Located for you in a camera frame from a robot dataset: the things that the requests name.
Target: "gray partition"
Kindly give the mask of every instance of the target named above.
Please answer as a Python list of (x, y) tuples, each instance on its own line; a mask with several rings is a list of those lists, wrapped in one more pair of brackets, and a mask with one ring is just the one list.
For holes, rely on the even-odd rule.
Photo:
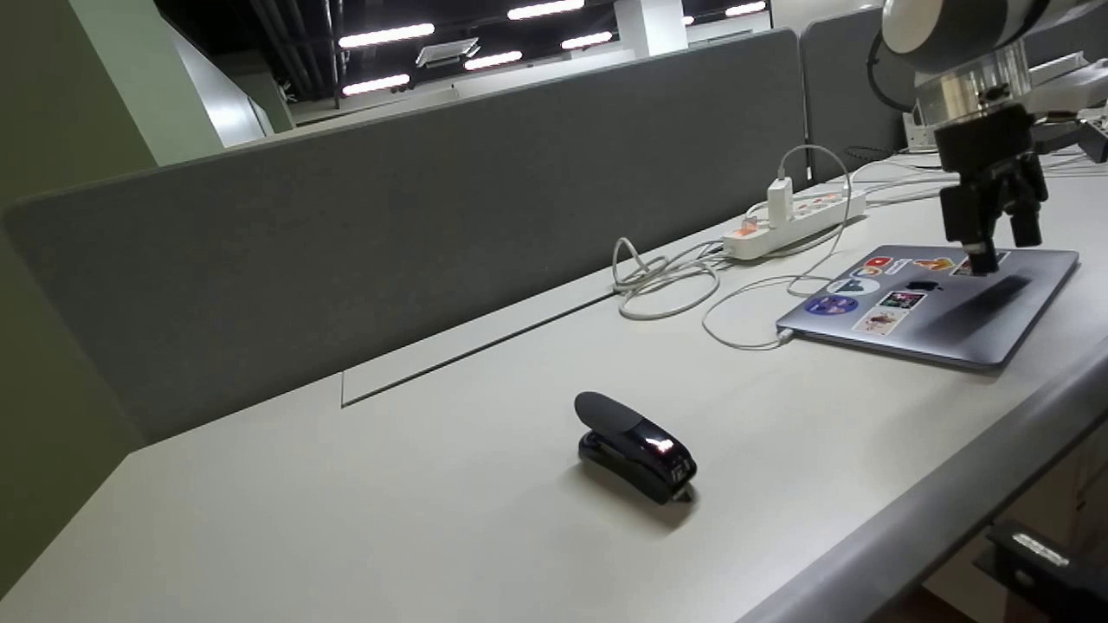
[(802, 139), (760, 36), (9, 212), (144, 439), (229, 415), (754, 202)]
[[(799, 36), (808, 79), (810, 142), (844, 155), (847, 165), (882, 160), (903, 148), (899, 110), (873, 95), (873, 79), (891, 100), (911, 105), (911, 70), (891, 55), (873, 55), (880, 39), (880, 12), (810, 24)], [(837, 165), (813, 160), (818, 180), (837, 177)]]
[(1108, 4), (1080, 15), (1077, 20), (1027, 36), (1033, 67), (1068, 53), (1084, 53), (1086, 59), (1108, 55)]

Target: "robotic arm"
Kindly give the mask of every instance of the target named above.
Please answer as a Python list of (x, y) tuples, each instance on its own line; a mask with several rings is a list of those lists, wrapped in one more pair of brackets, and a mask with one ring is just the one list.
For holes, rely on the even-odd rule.
[(1038, 246), (1042, 165), (1026, 110), (1033, 27), (1091, 12), (1099, 0), (885, 0), (882, 42), (918, 79), (918, 113), (935, 127), (937, 160), (958, 172), (942, 192), (944, 240), (963, 242), (973, 273), (996, 270), (994, 229), (1011, 215), (1018, 246)]

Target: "plug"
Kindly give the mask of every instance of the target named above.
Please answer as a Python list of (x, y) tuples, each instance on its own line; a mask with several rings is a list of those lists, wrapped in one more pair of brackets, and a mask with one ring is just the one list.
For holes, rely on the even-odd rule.
[(792, 223), (792, 177), (777, 177), (764, 188), (764, 212), (769, 212), (769, 227)]

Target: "white desk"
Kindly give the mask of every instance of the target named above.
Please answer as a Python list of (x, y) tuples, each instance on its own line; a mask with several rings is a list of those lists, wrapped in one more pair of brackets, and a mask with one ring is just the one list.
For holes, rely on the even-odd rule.
[[(354, 410), (329, 379), (132, 453), (0, 623), (743, 618), (1108, 335), (1103, 193), (1052, 177), (1046, 233), (1084, 268), (1002, 379), (813, 342), (732, 353), (697, 312), (633, 327), (601, 300)], [(877, 212), (826, 270), (937, 229), (935, 202)], [(693, 509), (577, 468), (585, 388), (688, 445)]]

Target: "ceiling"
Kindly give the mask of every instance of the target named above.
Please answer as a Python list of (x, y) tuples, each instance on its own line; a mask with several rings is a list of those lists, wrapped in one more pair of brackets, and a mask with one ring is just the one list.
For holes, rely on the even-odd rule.
[[(612, 30), (612, 0), (585, 0), (585, 12), (509, 20), (509, 7), (530, 0), (155, 0), (166, 20), (216, 64), (234, 53), (259, 53), (274, 77), (298, 100), (339, 100), (345, 85), (409, 74), (431, 85), (464, 74), (414, 70), (432, 42), (478, 39), (481, 53), (521, 49), (524, 59), (562, 55), (562, 42), (588, 30)], [(697, 20), (723, 18), (741, 0), (683, 0)], [(435, 30), (418, 42), (376, 49), (339, 49), (344, 36), (431, 20)]]

